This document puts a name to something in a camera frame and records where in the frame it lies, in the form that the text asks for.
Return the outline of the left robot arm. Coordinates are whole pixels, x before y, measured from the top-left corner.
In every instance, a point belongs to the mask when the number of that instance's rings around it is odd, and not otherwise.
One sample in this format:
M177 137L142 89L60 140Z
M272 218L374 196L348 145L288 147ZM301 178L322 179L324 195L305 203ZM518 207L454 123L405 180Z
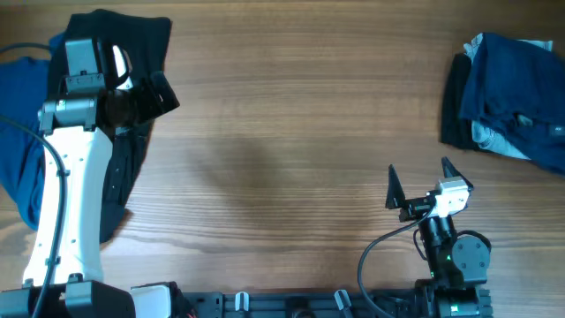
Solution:
M41 217L23 283L1 295L4 317L187 315L173 283L124 291L103 281L100 226L105 174L117 129L178 106L162 72L134 85L124 52L95 38L64 45L61 93L44 102L34 137L45 150Z

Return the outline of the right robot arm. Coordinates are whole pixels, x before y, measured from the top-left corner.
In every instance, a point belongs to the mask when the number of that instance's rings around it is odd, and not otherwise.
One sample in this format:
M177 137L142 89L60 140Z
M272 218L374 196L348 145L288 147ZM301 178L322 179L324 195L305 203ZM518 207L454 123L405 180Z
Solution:
M420 255L429 279L415 283L411 314L415 317L487 318L493 316L487 281L492 245L484 235L457 231L453 216L468 208L473 184L451 161L441 159L443 178L423 197L405 197L393 165L388 167L385 207L400 211L399 221L415 222L423 246Z

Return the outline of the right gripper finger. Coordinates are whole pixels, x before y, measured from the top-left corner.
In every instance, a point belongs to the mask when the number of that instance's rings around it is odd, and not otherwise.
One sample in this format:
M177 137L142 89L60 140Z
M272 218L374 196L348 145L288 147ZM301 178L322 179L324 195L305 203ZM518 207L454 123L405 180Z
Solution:
M385 202L387 209L398 209L405 206L405 194L401 181L393 164L388 166L388 191Z
M446 157L441 158L441 166L445 178L461 178L469 190L473 189L473 184L453 165Z

